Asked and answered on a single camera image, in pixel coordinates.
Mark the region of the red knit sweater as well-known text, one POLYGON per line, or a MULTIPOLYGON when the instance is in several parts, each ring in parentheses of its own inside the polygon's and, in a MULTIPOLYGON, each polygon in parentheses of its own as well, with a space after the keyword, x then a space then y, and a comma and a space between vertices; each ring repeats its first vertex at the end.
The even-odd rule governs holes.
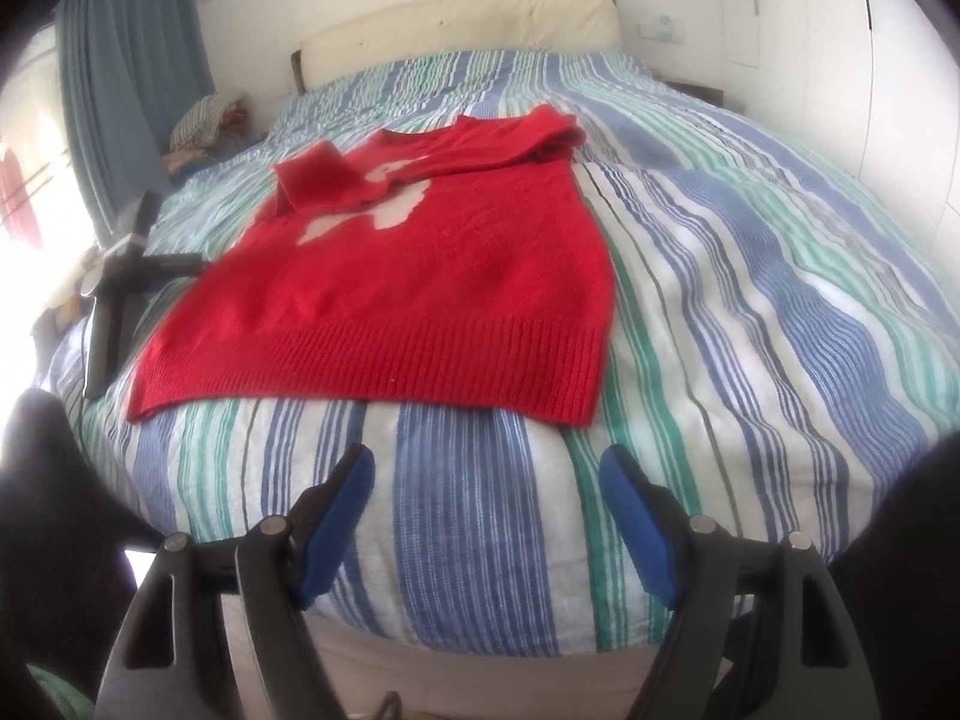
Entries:
POLYGON ((613 316, 610 257, 574 179, 585 139, 543 105, 277 164, 274 195, 143 348, 128 417, 298 397, 584 426, 613 316))

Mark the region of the pile of clothes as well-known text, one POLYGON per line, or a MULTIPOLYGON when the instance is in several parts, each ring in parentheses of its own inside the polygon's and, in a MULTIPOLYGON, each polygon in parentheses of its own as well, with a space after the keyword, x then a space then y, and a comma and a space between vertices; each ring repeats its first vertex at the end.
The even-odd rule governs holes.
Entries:
POLYGON ((208 94, 176 124, 169 137, 164 169, 172 182, 238 156, 249 143, 247 94, 237 89, 208 94))

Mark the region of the teal curtain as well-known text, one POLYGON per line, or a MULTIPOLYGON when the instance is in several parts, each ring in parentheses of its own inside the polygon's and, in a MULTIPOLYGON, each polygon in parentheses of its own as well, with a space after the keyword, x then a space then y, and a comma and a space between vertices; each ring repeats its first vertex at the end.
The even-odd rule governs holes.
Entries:
POLYGON ((55 42, 68 153, 104 242, 128 203, 172 192, 172 129, 213 93, 194 0, 60 0, 55 42))

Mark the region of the striped blue green bedspread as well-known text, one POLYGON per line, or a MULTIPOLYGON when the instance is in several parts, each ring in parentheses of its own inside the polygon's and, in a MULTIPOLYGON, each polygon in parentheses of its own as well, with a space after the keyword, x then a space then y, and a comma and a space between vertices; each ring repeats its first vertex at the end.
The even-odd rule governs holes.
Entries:
POLYGON ((220 400, 125 417, 130 377, 82 394, 83 333, 47 383, 89 463, 163 532, 239 535, 353 442, 376 487, 320 616, 402 644, 560 656, 654 644, 597 483, 626 447, 687 511, 834 556, 958 424, 958 305, 864 185, 804 146, 656 82, 620 52, 453 52, 293 101, 270 137, 163 206, 155 252, 218 257, 313 143, 540 103, 587 135, 576 177, 612 249, 615 320, 596 421, 351 401, 220 400))

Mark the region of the dark wooden nightstand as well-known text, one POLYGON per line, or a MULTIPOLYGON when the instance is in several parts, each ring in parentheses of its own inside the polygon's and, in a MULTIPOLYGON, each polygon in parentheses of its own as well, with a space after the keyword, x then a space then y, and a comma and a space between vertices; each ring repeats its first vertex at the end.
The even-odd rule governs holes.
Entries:
POLYGON ((690 98, 698 99, 706 104, 715 107, 724 107, 724 91, 711 86, 695 85, 695 83, 671 82, 667 80, 665 86, 677 91, 677 93, 686 94, 690 98))

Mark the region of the cream padded headboard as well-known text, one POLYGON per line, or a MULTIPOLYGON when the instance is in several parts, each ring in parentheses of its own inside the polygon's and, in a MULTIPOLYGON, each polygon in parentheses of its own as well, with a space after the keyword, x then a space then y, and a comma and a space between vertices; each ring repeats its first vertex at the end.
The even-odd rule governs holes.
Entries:
POLYGON ((623 46, 617 0, 421 0, 358 16, 291 54, 296 91, 397 60, 459 50, 583 54, 623 46))

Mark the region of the white wardrobe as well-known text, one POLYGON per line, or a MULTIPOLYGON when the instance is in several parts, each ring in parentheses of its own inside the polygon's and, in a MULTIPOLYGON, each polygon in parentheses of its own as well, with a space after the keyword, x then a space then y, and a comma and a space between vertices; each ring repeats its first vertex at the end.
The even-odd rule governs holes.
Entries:
POLYGON ((727 99, 958 259, 958 65, 914 0, 722 0, 727 99))

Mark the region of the wall power outlet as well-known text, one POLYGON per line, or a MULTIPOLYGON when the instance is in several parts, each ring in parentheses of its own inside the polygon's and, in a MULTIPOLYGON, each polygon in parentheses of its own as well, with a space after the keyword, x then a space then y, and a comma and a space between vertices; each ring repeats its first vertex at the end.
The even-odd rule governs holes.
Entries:
POLYGON ((636 25, 636 31, 641 39, 661 44, 685 43, 685 29, 679 20, 665 13, 648 16, 636 25))

